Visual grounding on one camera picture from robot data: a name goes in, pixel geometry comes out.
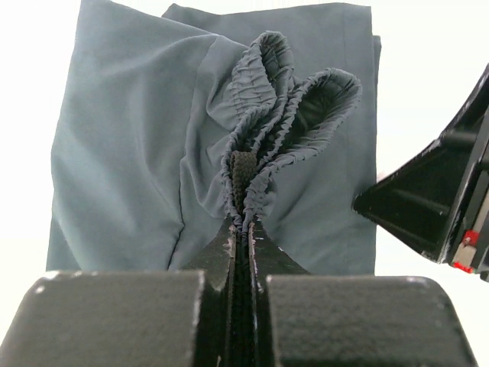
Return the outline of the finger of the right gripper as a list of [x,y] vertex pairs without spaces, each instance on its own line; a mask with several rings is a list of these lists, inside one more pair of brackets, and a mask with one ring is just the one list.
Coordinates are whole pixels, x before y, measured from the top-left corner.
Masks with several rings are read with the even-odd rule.
[[353,209],[424,258],[488,280],[487,71],[439,137]]

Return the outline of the dark navy shorts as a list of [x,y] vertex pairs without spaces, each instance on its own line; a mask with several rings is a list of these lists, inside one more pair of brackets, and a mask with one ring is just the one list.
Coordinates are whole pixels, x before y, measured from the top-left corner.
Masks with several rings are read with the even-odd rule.
[[160,17],[80,5],[51,151],[49,271],[176,271],[235,228],[228,366],[274,364],[263,229],[304,272],[371,275],[380,38],[367,6]]

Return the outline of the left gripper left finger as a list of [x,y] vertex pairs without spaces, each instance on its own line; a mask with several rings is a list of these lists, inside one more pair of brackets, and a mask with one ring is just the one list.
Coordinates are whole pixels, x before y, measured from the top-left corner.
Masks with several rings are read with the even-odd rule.
[[227,366],[236,229],[179,271],[50,271],[26,292],[3,366]]

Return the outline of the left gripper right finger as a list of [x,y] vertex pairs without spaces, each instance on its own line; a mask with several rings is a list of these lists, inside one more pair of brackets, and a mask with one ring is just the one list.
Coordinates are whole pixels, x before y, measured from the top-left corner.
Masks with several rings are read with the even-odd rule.
[[248,230],[258,366],[474,366],[455,308],[417,276],[308,274]]

